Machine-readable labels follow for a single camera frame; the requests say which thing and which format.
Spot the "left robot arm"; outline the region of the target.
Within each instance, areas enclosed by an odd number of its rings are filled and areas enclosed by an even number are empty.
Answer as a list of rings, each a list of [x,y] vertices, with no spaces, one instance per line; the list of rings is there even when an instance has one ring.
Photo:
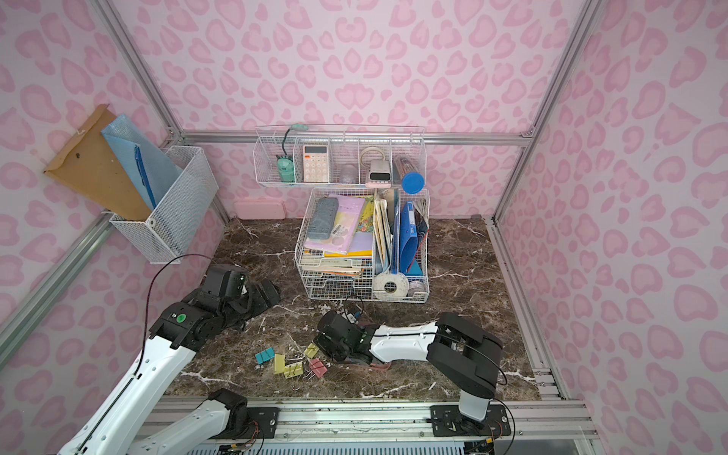
[[[281,301],[271,280],[250,282],[235,265],[213,265],[199,288],[168,306],[152,324],[140,354],[63,454],[186,454],[215,438],[264,437],[248,400],[220,389],[190,414],[144,439],[136,437],[159,399],[199,351],[227,329],[246,324]]]

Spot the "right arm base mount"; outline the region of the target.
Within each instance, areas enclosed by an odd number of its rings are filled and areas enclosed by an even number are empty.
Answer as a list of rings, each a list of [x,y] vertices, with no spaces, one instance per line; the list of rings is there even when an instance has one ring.
[[[510,419],[503,405],[490,405],[483,422],[476,422],[460,413],[457,405],[430,407],[432,432],[435,437],[483,436],[496,439],[510,436]]]

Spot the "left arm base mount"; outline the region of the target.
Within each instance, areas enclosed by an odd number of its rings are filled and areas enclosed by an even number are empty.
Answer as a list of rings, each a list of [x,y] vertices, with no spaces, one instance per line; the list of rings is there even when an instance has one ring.
[[[214,417],[215,424],[219,427],[212,439],[272,439],[275,437],[279,414],[278,407],[250,407],[248,400],[236,392],[220,389],[212,392],[205,405],[217,405],[222,408],[223,417]]]

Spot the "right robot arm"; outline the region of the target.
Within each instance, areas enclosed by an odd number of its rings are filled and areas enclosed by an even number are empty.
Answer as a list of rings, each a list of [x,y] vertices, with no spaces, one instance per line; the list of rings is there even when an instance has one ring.
[[[460,414],[478,423],[485,422],[497,389],[507,384],[502,370],[504,343],[451,312],[441,314],[436,322],[392,327],[358,325],[330,311],[318,323],[314,344],[335,362],[428,362],[459,388]]]

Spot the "pink binder clip bottom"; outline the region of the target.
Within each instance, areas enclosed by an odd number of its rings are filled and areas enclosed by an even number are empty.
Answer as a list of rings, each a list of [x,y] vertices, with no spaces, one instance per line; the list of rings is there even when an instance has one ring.
[[[308,360],[309,368],[315,377],[322,378],[327,373],[328,368],[319,358],[311,358]]]

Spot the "pink storage box tray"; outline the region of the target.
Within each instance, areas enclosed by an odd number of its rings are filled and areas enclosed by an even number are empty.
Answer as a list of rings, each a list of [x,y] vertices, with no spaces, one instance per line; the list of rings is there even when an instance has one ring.
[[[374,370],[387,371],[388,369],[390,369],[390,367],[392,367],[392,362],[382,362],[380,360],[374,359],[368,364],[368,367]]]

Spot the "yellow green binder clip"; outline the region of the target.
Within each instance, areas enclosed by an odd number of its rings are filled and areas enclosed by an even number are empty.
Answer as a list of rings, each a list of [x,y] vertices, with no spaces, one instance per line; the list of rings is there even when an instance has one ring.
[[[313,359],[320,352],[320,348],[315,343],[310,343],[304,350],[304,355],[308,359]]]

